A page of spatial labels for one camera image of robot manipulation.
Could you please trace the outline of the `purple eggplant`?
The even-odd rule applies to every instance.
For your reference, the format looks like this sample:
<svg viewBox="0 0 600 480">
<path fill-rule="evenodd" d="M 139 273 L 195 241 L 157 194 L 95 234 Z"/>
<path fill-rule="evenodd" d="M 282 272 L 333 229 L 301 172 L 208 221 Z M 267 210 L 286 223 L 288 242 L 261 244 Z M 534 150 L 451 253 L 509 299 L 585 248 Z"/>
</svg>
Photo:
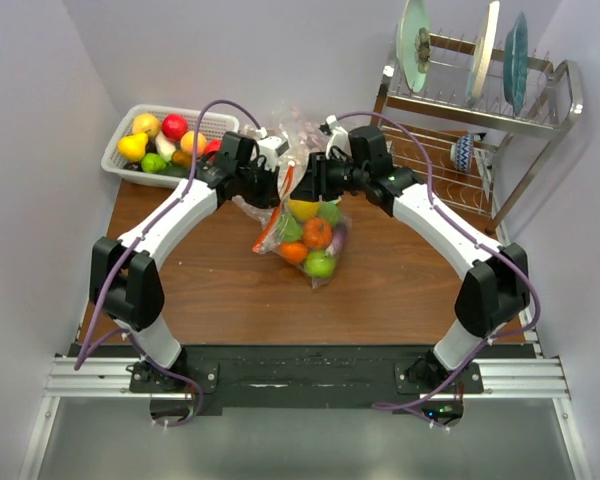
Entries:
<svg viewBox="0 0 600 480">
<path fill-rule="evenodd" d="M 348 226 L 346 223 L 338 223 L 332 228 L 332 239 L 329 246 L 325 249 L 328 257 L 337 257 L 346 244 L 348 236 Z"/>
</svg>

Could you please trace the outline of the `yellow lemon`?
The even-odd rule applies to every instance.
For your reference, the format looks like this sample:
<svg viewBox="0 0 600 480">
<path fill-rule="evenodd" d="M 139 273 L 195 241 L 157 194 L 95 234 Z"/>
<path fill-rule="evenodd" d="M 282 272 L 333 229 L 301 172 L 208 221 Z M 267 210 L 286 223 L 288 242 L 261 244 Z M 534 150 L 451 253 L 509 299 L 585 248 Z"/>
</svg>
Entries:
<svg viewBox="0 0 600 480">
<path fill-rule="evenodd" d="M 297 221 L 301 223 L 305 223 L 311 218 L 316 217 L 321 207 L 320 202 L 309 202 L 293 199 L 289 200 L 287 205 L 290 213 Z"/>
</svg>

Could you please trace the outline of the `green toy pepper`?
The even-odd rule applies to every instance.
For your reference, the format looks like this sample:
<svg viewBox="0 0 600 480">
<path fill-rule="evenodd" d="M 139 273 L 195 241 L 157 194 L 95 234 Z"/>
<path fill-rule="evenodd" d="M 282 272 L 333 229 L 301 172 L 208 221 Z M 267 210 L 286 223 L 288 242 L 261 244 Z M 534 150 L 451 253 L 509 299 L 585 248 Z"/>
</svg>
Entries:
<svg viewBox="0 0 600 480">
<path fill-rule="evenodd" d="M 276 222 L 276 233 L 282 243 L 294 243 L 303 238 L 304 230 L 292 215 L 283 213 Z"/>
</svg>

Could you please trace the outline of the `orange toy pumpkin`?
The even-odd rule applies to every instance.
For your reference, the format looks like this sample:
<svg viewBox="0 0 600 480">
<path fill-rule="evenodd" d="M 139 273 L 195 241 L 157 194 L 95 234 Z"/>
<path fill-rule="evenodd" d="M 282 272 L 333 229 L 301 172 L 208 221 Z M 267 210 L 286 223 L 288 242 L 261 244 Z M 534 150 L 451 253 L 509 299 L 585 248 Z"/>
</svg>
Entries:
<svg viewBox="0 0 600 480">
<path fill-rule="evenodd" d="M 309 249 L 325 249 L 332 239 L 331 226 L 319 217 L 308 220 L 303 226 L 303 243 Z"/>
</svg>

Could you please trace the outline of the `clear bag orange zipper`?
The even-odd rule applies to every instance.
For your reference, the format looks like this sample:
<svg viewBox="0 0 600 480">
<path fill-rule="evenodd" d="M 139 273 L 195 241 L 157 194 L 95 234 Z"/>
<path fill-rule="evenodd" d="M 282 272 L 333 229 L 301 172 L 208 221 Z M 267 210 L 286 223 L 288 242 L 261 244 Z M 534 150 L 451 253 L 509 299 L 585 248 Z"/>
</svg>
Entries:
<svg viewBox="0 0 600 480">
<path fill-rule="evenodd" d="M 257 254 L 277 254 L 301 271 L 317 289 L 333 277 L 352 222 L 343 213 L 339 198 L 292 199 L 292 180 L 299 172 L 294 161 L 287 163 L 279 190 L 282 200 L 273 208 L 252 250 Z"/>
</svg>

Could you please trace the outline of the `small orange tangerine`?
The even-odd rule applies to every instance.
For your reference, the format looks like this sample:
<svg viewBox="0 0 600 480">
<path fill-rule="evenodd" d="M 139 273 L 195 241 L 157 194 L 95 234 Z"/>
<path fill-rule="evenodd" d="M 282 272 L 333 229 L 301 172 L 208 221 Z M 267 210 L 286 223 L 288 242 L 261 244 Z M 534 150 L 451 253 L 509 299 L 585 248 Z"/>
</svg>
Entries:
<svg viewBox="0 0 600 480">
<path fill-rule="evenodd" d="M 277 253 L 293 265 L 302 264 L 309 254 L 309 249 L 302 242 L 283 242 L 277 248 Z"/>
</svg>

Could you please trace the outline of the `green apple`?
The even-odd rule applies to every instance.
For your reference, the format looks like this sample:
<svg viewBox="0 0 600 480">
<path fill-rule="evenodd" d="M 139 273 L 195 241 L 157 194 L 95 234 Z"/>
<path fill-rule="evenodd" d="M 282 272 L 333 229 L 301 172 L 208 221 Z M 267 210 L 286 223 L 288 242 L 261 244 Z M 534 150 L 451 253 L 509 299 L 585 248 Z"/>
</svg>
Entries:
<svg viewBox="0 0 600 480">
<path fill-rule="evenodd" d="M 303 264 L 306 274 L 312 278 L 328 279 L 333 275 L 337 261 L 324 250 L 310 252 Z"/>
</svg>

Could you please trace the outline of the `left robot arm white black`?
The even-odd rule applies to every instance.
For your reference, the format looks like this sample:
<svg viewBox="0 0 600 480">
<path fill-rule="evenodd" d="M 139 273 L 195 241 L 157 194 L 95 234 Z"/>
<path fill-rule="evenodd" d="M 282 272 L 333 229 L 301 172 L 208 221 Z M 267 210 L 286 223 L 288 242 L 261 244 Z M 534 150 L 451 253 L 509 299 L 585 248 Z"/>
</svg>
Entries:
<svg viewBox="0 0 600 480">
<path fill-rule="evenodd" d="M 189 384 L 187 354 L 164 318 L 160 269 L 172 250 L 226 201 L 241 196 L 258 208 L 278 201 L 279 162 L 289 144 L 260 131 L 229 131 L 217 152 L 192 163 L 189 177 L 147 218 L 92 250 L 90 299 L 137 347 L 153 382 L 165 392 Z"/>
</svg>

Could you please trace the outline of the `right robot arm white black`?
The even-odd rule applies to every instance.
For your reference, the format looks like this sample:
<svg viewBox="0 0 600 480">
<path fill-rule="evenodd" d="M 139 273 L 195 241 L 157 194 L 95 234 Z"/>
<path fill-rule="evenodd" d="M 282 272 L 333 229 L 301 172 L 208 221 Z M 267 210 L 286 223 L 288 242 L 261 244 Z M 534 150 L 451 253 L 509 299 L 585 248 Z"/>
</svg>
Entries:
<svg viewBox="0 0 600 480">
<path fill-rule="evenodd" d="M 447 207 L 428 181 L 395 165 L 378 127 L 347 131 L 332 122 L 320 129 L 329 138 L 326 150 L 311 155 L 292 199 L 332 200 L 360 191 L 369 203 L 416 231 L 462 280 L 454 322 L 408 370 L 432 390 L 449 392 L 478 346 L 529 305 L 527 254 L 517 244 L 503 246 L 483 235 Z"/>
</svg>

